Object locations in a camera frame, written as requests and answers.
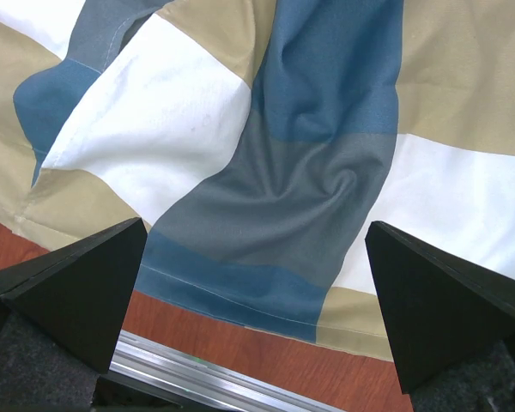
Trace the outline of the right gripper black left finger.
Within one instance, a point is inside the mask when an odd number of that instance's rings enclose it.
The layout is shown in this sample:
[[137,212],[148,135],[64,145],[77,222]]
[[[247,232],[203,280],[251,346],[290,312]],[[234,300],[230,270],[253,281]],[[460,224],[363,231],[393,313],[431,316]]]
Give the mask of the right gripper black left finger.
[[130,218],[0,270],[0,332],[11,313],[97,373],[109,370],[148,232]]

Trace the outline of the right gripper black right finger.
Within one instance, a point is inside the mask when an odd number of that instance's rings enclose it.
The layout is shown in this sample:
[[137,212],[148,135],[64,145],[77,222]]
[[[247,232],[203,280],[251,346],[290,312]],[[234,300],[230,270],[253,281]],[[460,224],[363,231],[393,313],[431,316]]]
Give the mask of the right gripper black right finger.
[[366,248],[403,392],[497,342],[515,361],[515,280],[382,221]]

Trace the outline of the blue beige white patchwork pillowcase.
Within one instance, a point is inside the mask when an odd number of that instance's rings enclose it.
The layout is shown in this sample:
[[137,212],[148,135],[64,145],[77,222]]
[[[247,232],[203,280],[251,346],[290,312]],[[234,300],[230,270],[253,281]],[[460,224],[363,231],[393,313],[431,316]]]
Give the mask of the blue beige white patchwork pillowcase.
[[515,279],[515,1],[0,1],[0,223],[133,216],[140,292],[390,359],[371,222]]

